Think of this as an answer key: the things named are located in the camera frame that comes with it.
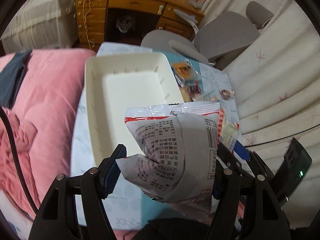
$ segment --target white curtain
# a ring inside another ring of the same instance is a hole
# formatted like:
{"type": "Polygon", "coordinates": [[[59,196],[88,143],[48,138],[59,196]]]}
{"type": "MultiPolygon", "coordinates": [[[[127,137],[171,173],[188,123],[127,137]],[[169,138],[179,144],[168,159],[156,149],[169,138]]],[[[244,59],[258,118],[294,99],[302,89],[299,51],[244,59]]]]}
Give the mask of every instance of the white curtain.
{"type": "Polygon", "coordinates": [[[308,226],[320,208],[320,38],[294,0],[207,0],[201,24],[224,11],[246,17],[250,1],[275,16],[224,69],[236,94],[242,143],[274,172],[293,136],[306,148],[312,167],[284,210],[293,227],[308,226]]]}

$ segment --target chair backrest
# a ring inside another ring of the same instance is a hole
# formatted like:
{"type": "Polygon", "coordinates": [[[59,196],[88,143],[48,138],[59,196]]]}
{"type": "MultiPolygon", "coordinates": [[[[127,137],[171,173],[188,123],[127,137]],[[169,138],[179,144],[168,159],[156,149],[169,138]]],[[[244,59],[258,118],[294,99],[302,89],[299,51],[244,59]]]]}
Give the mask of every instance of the chair backrest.
{"type": "Polygon", "coordinates": [[[255,1],[248,3],[245,13],[258,29],[266,26],[266,24],[274,16],[272,12],[255,1]]]}
{"type": "Polygon", "coordinates": [[[257,28],[246,17],[224,12],[199,30],[194,45],[211,62],[219,56],[248,47],[258,37],[257,28]]]}

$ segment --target desk cabinet door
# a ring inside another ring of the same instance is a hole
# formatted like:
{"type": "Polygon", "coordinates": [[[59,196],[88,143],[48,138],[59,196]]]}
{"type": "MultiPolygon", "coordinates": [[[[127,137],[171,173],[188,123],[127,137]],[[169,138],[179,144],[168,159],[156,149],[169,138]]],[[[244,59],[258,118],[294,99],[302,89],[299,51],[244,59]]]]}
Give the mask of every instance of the desk cabinet door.
{"type": "Polygon", "coordinates": [[[181,24],[181,23],[169,20],[169,19],[165,19],[165,18],[160,19],[158,26],[157,26],[157,29],[176,33],[176,34],[179,34],[187,39],[194,32],[193,28],[191,28],[191,27],[188,27],[184,24],[181,24]]]}

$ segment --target pink bedding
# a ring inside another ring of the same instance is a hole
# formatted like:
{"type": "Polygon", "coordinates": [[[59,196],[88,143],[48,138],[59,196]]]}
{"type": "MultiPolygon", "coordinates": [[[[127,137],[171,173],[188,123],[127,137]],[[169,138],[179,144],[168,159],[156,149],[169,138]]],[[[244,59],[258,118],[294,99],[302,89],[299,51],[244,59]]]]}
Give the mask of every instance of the pink bedding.
{"type": "MultiPolygon", "coordinates": [[[[84,85],[84,63],[94,54],[87,49],[34,50],[29,58],[28,72],[10,112],[10,120],[15,122],[15,132],[21,135],[16,138],[23,146],[18,154],[19,158],[24,158],[22,169],[37,205],[57,174],[69,175],[72,132],[84,85]]],[[[0,71],[12,57],[13,54],[0,58],[0,71]]],[[[18,176],[12,171],[14,165],[9,158],[6,138],[2,138],[5,143],[0,146],[0,168],[7,164],[5,168],[10,172],[0,175],[0,187],[34,217],[18,176]]]]}

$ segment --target clear plastic wrapper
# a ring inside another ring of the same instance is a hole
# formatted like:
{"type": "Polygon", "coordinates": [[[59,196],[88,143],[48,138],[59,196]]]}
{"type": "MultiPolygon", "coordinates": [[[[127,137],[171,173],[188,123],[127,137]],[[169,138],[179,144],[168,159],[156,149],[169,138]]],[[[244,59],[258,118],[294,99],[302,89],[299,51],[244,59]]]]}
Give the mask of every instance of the clear plastic wrapper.
{"type": "Polygon", "coordinates": [[[145,155],[117,160],[124,178],[174,210],[205,219],[223,119],[220,102],[128,108],[125,116],[145,155]]]}

